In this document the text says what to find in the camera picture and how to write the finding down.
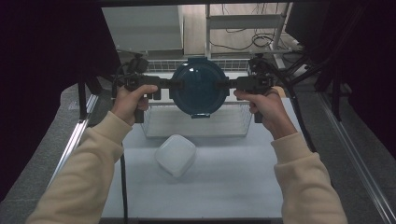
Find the white table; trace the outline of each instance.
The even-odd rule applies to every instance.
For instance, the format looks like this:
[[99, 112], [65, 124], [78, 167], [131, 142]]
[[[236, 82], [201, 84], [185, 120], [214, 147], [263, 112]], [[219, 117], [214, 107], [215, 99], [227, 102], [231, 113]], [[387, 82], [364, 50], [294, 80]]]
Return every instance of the white table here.
[[[282, 101], [300, 130], [290, 99]], [[273, 138], [261, 124], [252, 119], [246, 137], [189, 138], [197, 146], [197, 155], [180, 178], [170, 176], [155, 161], [154, 152], [165, 140], [147, 139], [140, 125], [135, 125], [123, 141], [129, 217], [281, 217]], [[120, 162], [103, 217], [123, 217]]]

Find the metal frame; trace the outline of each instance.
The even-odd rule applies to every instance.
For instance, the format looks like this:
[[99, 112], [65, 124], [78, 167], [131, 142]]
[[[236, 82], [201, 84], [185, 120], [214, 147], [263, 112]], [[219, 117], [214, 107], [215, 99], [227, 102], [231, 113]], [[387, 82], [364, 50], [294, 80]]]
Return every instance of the metal frame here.
[[55, 172], [53, 173], [52, 178], [49, 181], [48, 187], [52, 183], [53, 178], [58, 174], [58, 172], [62, 169], [62, 167], [64, 167], [64, 164], [66, 163], [70, 154], [73, 152], [74, 149], [77, 148], [79, 144], [79, 140], [81, 139], [81, 136], [84, 133], [85, 129], [87, 128], [88, 122], [90, 121], [92, 111], [96, 105], [98, 98], [99, 97], [97, 95], [91, 95], [90, 99], [88, 100], [87, 110], [86, 110], [87, 116], [85, 117], [84, 120], [80, 120], [76, 125], [76, 128], [73, 131], [72, 136], [70, 137], [69, 142], [66, 145], [66, 148], [64, 149], [64, 154], [59, 160]]
[[390, 207], [387, 197], [385, 196], [382, 189], [378, 186], [375, 179], [373, 178], [373, 175], [370, 173], [369, 169], [361, 158], [361, 154], [353, 144], [353, 141], [350, 139], [347, 130], [344, 128], [344, 125], [332, 114], [332, 111], [330, 109], [330, 102], [328, 101], [327, 95], [325, 93], [320, 93], [319, 99], [330, 122], [332, 123], [332, 126], [337, 132], [337, 135], [340, 138], [340, 141], [343, 144], [347, 155], [349, 156], [353, 166], [355, 167], [356, 172], [361, 178], [363, 186], [366, 188], [372, 201], [374, 202], [374, 205], [378, 210], [379, 215], [384, 220], [384, 223], [396, 223], [396, 216], [393, 213], [392, 208]]
[[261, 50], [265, 53], [273, 53], [278, 69], [286, 69], [281, 53], [290, 52], [290, 49], [278, 49], [280, 35], [285, 25], [290, 3], [287, 3], [281, 14], [273, 15], [227, 15], [211, 16], [210, 5], [205, 7], [206, 14], [206, 41], [205, 56], [211, 58], [210, 31], [220, 29], [276, 29], [274, 41], [270, 49]]

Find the left hand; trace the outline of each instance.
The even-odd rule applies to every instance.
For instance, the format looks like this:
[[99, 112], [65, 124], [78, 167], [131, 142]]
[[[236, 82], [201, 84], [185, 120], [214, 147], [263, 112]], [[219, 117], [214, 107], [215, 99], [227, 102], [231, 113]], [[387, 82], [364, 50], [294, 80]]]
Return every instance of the left hand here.
[[156, 90], [158, 90], [158, 87], [154, 85], [143, 85], [135, 91], [127, 91], [124, 87], [121, 87], [111, 112], [132, 126], [135, 121], [134, 111], [136, 107], [141, 110], [149, 108], [149, 99], [142, 98], [142, 96], [154, 93]]

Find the transparent box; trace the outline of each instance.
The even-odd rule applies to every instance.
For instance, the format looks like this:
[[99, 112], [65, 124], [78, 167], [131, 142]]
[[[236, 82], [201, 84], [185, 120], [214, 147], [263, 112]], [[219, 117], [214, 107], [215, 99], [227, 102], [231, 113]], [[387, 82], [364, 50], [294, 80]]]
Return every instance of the transparent box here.
[[[248, 75], [248, 60], [211, 60], [216, 63], [230, 79]], [[185, 61], [149, 61], [148, 75], [171, 78], [177, 67]], [[252, 115], [248, 102], [237, 101], [230, 90], [219, 110], [209, 119], [192, 119], [169, 99], [169, 90], [162, 90], [161, 101], [149, 101], [142, 124], [147, 138], [169, 137], [180, 134], [189, 137], [243, 137], [248, 133]]]

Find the metal pole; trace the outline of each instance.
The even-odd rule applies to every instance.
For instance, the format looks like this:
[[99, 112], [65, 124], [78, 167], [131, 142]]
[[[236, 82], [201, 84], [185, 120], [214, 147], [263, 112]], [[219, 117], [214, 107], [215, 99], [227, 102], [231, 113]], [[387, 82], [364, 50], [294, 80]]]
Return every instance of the metal pole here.
[[206, 5], [206, 43], [205, 43], [205, 55], [208, 59], [211, 58], [210, 53], [210, 4]]
[[289, 4], [285, 5], [282, 13], [280, 14], [279, 23], [277, 24], [276, 33], [274, 36], [274, 41], [272, 43], [272, 49], [277, 49], [277, 45], [279, 43], [280, 34], [282, 34], [283, 26], [285, 25], [286, 16], [288, 15]]

